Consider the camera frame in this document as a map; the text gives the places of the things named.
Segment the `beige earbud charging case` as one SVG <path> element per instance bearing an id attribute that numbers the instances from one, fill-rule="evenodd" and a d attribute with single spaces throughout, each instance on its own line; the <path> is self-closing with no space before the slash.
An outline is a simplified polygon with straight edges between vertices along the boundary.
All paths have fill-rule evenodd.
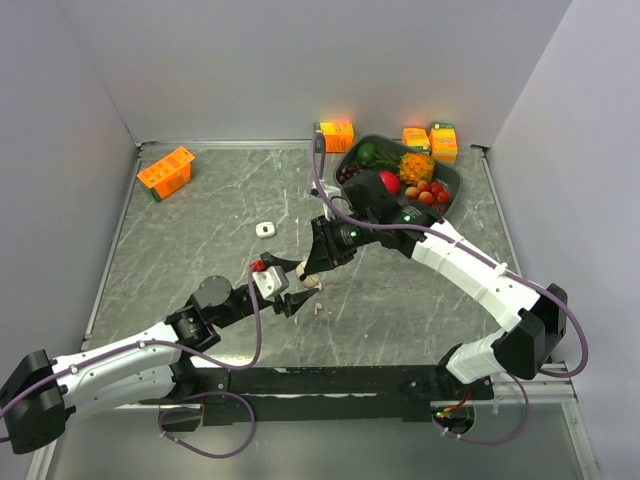
<path id="1" fill-rule="evenodd" d="M 298 279 L 299 283 L 305 289 L 318 289 L 319 291 L 321 291 L 323 286 L 320 276 L 318 274 L 307 274 L 305 268 L 306 261 L 302 261 L 297 265 L 295 269 L 296 278 Z"/>

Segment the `white earbud charging case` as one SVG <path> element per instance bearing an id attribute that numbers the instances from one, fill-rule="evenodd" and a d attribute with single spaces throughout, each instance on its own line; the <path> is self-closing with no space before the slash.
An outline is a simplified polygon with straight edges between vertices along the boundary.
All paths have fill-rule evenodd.
<path id="1" fill-rule="evenodd" d="M 255 234 L 259 239 L 268 239 L 276 235 L 276 227 L 273 222 L 260 222 L 255 227 Z"/>

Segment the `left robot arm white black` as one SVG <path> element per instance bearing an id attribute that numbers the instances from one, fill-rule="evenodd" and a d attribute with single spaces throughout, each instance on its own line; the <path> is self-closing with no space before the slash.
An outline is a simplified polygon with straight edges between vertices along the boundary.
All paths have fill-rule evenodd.
<path id="1" fill-rule="evenodd" d="M 250 265 L 246 284 L 209 276 L 183 307 L 128 338 L 57 358 L 34 351 L 1 388 L 1 440 L 22 455 L 58 439 L 70 420 L 139 401 L 187 401 L 198 387 L 191 360 L 207 357 L 219 329 L 265 308 L 291 317 L 320 289 L 303 264 L 265 254 Z"/>

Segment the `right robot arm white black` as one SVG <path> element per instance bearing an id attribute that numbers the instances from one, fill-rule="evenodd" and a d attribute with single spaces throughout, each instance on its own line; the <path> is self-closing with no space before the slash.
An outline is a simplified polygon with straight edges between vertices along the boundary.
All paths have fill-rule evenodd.
<path id="1" fill-rule="evenodd" d="M 497 322 L 495 333 L 454 346 L 444 356 L 436 375 L 444 396 L 459 398 L 473 382 L 493 374 L 531 380 L 543 373 L 565 333 L 568 311 L 560 290 L 516 275 L 472 245 L 432 206 L 392 195 L 375 172 L 345 186 L 349 213 L 331 201 L 319 176 L 313 183 L 325 211 L 311 222 L 305 275 L 343 266 L 359 248 L 379 243 L 442 275 Z"/>

